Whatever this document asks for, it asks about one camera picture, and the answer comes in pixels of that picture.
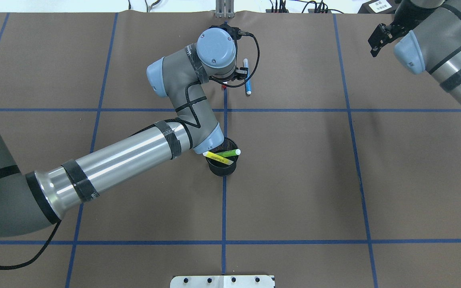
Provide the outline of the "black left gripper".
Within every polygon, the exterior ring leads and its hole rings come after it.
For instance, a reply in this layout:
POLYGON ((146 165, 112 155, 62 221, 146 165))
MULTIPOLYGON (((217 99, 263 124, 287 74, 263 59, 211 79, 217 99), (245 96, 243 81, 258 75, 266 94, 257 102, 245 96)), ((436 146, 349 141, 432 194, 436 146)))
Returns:
MULTIPOLYGON (((243 31, 238 27, 232 27, 228 23, 223 23, 220 25, 213 25, 210 28, 219 28, 223 31, 226 31, 233 40, 241 40, 243 36, 251 37, 251 33, 243 31)), ((247 80, 249 76, 248 67, 238 67, 234 71, 234 80, 247 80)))

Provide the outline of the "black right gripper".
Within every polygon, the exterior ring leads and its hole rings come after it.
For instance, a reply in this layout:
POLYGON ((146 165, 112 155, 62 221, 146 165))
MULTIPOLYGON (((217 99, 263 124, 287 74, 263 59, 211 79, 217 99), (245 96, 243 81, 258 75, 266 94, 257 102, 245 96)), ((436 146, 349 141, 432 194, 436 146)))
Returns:
POLYGON ((438 0, 396 0, 399 3, 395 18, 389 25, 380 23, 368 38, 370 54, 377 57, 379 51, 393 42, 393 34, 407 34, 424 22, 438 7, 438 0))

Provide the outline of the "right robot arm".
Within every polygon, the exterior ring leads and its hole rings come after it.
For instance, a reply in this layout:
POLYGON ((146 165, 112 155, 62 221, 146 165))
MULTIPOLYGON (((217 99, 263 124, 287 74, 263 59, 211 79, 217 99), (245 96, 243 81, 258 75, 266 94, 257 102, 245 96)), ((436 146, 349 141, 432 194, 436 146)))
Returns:
POLYGON ((392 23, 380 23, 368 39, 371 55, 395 40, 407 70, 427 72, 461 104, 461 0, 399 1, 392 23))

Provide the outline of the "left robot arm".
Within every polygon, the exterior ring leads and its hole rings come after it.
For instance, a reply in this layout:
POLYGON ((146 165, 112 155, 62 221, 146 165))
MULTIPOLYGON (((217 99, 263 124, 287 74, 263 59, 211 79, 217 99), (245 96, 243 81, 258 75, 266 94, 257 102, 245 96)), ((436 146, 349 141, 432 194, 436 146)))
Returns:
POLYGON ((196 43, 150 64, 146 74, 152 89, 170 100, 177 116, 51 171, 22 174, 0 135, 0 237, 59 224, 71 208, 127 179, 185 151, 203 154, 223 144, 202 85, 246 80, 246 69, 237 66, 237 42, 243 36, 255 38, 228 24, 212 26, 196 43))

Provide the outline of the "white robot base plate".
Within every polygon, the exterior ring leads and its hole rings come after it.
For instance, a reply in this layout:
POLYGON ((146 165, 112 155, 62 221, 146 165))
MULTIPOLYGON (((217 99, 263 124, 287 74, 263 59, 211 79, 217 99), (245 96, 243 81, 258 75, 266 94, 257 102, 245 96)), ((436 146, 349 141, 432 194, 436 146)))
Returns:
POLYGON ((276 281, 270 275, 201 275, 176 276, 170 288, 275 288, 276 281))

